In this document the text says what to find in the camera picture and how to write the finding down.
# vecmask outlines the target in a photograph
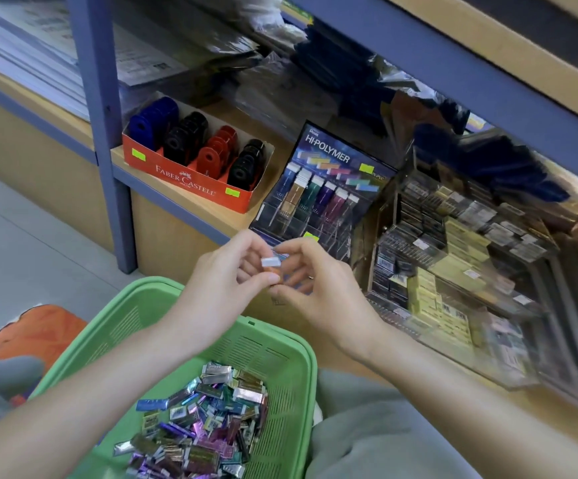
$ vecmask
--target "faber-castell logo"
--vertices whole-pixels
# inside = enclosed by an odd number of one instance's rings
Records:
[[[171,173],[158,165],[156,165],[156,171],[157,173],[164,175],[169,179],[172,179],[174,181],[180,181],[184,186],[192,190],[196,190],[201,193],[206,193],[211,196],[216,194],[215,191],[210,190],[209,188],[202,186],[201,184],[194,183],[191,174],[185,171],[181,171],[180,174],[176,175],[175,173]]]

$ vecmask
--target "green basket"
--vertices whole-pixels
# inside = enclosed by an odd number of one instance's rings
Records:
[[[162,277],[147,277],[128,285],[76,337],[32,396],[93,362],[133,332],[158,321],[182,290],[181,284]],[[311,346],[289,331],[240,316],[213,346],[161,380],[143,398],[168,397],[197,377],[202,365],[210,360],[260,376],[269,390],[269,416],[247,463],[246,479],[302,477],[318,371]],[[129,456],[112,457],[112,448],[140,431],[140,420],[141,414],[132,407],[70,477],[125,477]]]

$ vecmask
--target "metal post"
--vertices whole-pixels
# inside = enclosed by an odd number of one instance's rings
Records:
[[[137,267],[129,188],[114,178],[109,150],[121,141],[122,119],[110,0],[67,0],[78,66],[92,122],[93,143],[105,195],[118,268]]]

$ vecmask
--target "gray floor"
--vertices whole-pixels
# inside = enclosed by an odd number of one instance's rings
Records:
[[[0,182],[0,329],[40,304],[91,320],[142,277],[108,251]]]

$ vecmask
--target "blue metal shelf frame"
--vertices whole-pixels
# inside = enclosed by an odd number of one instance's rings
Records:
[[[578,116],[433,27],[387,0],[292,1],[578,175]],[[109,0],[68,4],[120,269],[136,267],[130,188],[217,243],[227,241],[196,215],[114,167],[109,150],[120,144],[121,118]]]
[[[38,129],[41,133],[49,136],[66,148],[82,156],[93,165],[98,165],[96,153],[86,144],[74,139],[72,136],[54,126],[51,122],[43,119],[36,112],[31,111],[21,103],[0,90],[0,106],[7,112],[11,112],[22,120]]]

